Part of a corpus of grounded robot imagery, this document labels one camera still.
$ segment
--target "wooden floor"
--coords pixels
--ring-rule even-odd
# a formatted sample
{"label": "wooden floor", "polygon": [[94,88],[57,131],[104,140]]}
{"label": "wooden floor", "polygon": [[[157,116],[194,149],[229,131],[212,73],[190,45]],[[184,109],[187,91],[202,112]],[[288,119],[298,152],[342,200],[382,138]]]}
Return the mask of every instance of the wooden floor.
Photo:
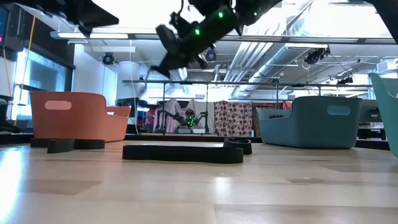
{"label": "wooden floor", "polygon": [[0,223],[398,223],[398,159],[254,145],[240,165],[122,161],[123,144],[0,148]]}

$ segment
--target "ceiling duct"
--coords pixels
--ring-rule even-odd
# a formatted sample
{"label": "ceiling duct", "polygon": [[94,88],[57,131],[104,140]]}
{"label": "ceiling duct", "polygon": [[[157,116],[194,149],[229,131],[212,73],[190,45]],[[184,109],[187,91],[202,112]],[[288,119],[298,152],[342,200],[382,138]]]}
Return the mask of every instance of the ceiling duct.
{"label": "ceiling duct", "polygon": [[[288,30],[287,35],[290,36],[310,36],[313,35],[310,30],[305,27],[305,23],[307,20],[318,20],[318,15],[313,14],[313,12],[319,12],[325,10],[325,6],[328,5],[328,1],[320,0],[314,1],[311,5],[306,9],[305,12],[297,19],[297,21],[293,24],[293,26]],[[269,59],[250,79],[249,82],[261,82],[263,78],[269,78],[278,74],[284,67],[273,67],[269,65],[274,64],[290,64],[294,62],[297,58],[308,52],[309,47],[289,47],[286,44],[278,44],[274,45],[275,47],[271,50],[275,52],[271,59]],[[235,93],[239,93],[241,91],[253,91],[259,88],[258,85],[243,85],[239,87],[239,91],[235,91]]]}

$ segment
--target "teal bin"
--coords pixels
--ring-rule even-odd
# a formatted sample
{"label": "teal bin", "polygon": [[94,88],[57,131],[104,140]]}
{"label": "teal bin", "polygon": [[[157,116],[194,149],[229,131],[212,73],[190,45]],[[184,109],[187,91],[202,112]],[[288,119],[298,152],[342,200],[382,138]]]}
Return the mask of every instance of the teal bin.
{"label": "teal bin", "polygon": [[293,101],[290,116],[268,119],[257,109],[266,144],[307,149],[355,147],[361,112],[359,98],[305,96]]}
{"label": "teal bin", "polygon": [[390,150],[398,157],[398,79],[369,74]]}

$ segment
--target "window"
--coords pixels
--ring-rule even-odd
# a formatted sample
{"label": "window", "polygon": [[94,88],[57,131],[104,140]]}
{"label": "window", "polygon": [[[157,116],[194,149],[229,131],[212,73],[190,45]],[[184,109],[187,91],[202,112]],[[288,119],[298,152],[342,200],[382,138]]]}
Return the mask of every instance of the window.
{"label": "window", "polygon": [[30,121],[32,119],[32,110],[27,89],[38,88],[46,91],[64,91],[67,69],[32,51],[30,51],[27,59],[27,53],[27,49],[18,53],[11,119]]}

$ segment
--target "handle cutout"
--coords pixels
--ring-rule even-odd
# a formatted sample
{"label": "handle cutout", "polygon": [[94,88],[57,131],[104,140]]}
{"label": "handle cutout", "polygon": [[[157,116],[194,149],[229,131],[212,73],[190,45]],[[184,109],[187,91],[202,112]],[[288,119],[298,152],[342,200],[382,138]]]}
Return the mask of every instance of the handle cutout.
{"label": "handle cutout", "polygon": [[348,106],[328,106],[328,114],[330,115],[341,115],[347,116],[351,113],[351,110]]}
{"label": "handle cutout", "polygon": [[49,100],[44,104],[47,110],[70,110],[72,103],[67,101]]}

